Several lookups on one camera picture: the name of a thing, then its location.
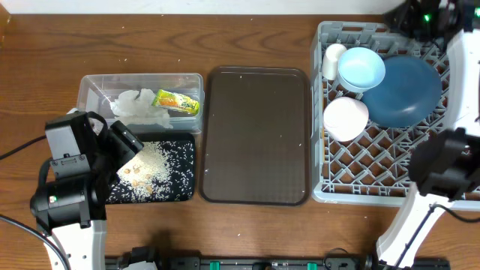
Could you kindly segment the white napkin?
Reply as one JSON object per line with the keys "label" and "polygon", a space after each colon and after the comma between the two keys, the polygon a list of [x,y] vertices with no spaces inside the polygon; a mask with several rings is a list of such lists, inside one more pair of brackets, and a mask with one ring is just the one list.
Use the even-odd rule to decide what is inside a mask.
{"label": "white napkin", "polygon": [[156,94],[148,88],[128,90],[109,105],[115,119],[124,125],[160,125],[172,129],[168,110],[152,105],[155,97]]}

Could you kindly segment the dark blue plate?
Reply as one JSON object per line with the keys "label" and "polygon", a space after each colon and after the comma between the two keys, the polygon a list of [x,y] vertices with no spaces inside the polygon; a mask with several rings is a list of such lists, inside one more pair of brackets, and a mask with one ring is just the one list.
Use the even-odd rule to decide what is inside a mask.
{"label": "dark blue plate", "polygon": [[387,58],[384,64],[383,81],[361,98],[370,120],[384,128],[405,128],[429,116],[441,98],[437,70],[408,55]]}

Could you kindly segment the green orange snack wrapper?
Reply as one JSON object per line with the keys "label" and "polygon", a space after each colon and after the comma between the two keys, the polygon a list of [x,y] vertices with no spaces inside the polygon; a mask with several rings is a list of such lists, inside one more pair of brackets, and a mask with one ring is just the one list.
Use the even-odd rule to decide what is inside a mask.
{"label": "green orange snack wrapper", "polygon": [[200,109],[200,103],[191,97],[176,92],[160,89],[151,104],[153,107],[162,107],[181,113],[196,115]]}

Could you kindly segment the light blue bowl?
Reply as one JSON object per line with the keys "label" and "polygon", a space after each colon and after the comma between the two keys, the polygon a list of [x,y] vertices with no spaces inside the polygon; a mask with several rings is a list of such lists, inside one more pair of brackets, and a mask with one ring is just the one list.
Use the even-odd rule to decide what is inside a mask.
{"label": "light blue bowl", "polygon": [[364,47],[348,49],[338,61],[337,79],[350,92],[366,92],[378,86],[385,75],[383,59],[373,50]]}

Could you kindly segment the cream cup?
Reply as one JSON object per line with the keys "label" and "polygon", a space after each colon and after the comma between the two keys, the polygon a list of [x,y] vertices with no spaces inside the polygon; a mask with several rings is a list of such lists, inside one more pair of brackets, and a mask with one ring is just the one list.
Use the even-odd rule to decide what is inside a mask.
{"label": "cream cup", "polygon": [[340,57],[347,51],[347,48],[334,43],[328,46],[322,59],[322,75],[327,80],[336,80],[338,75],[338,62]]}

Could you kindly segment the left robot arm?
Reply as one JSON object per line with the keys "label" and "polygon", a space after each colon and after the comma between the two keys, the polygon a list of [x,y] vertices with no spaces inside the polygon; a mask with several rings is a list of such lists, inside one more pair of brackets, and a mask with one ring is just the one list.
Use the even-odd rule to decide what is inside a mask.
{"label": "left robot arm", "polygon": [[30,208],[53,269],[105,269],[106,202],[143,142],[121,121],[73,110],[46,123],[52,157]]}

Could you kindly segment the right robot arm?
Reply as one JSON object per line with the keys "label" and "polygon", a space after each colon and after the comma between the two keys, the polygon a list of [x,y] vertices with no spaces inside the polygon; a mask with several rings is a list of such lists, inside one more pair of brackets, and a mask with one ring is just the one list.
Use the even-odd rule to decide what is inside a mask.
{"label": "right robot arm", "polygon": [[416,252],[443,213],[467,223],[452,206],[479,186],[479,2],[405,1],[384,15],[399,34],[435,43],[449,60],[445,129],[418,145],[408,166],[406,199],[366,269],[410,269]]}

